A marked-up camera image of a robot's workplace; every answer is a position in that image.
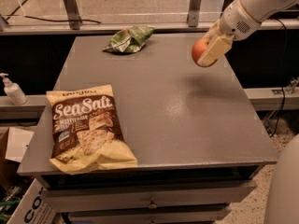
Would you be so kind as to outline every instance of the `apple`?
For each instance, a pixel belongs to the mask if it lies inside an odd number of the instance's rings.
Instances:
[[[209,67],[212,64],[216,63],[216,61],[208,66],[203,66],[200,65],[197,61],[198,59],[202,56],[202,54],[206,51],[207,45],[209,43],[210,39],[207,37],[203,37],[201,39],[199,39],[198,41],[196,41],[192,47],[192,58],[194,60],[194,62],[201,66],[201,67]]]

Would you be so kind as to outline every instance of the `drawer knob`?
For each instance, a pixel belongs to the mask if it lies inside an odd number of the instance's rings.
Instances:
[[[158,205],[155,203],[153,199],[150,199],[149,209],[156,209]]]

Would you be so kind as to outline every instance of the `desk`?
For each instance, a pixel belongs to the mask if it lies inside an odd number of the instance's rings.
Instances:
[[[46,202],[72,212],[74,220],[175,223],[225,217],[227,204],[246,197],[255,187],[251,179],[276,163],[278,154],[226,59],[210,68],[193,63],[192,44],[200,36],[153,35],[131,55],[102,52],[110,36],[77,37],[54,89],[111,84],[123,136],[138,166],[86,175],[58,171],[49,162],[47,104],[19,174],[39,180],[49,190]],[[152,202],[161,208],[148,208]],[[188,218],[162,218],[178,209]]]

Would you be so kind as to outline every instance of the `brown chip bag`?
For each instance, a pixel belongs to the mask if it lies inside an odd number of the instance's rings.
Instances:
[[[124,143],[110,85],[47,91],[54,149],[50,162],[67,174],[136,167]]]

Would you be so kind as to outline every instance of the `white bottle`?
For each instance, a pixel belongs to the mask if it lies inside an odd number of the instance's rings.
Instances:
[[[21,90],[20,86],[17,83],[11,82],[9,78],[7,78],[8,74],[0,73],[0,77],[3,78],[3,83],[5,85],[4,92],[10,98],[14,105],[23,105],[27,101],[27,96]]]

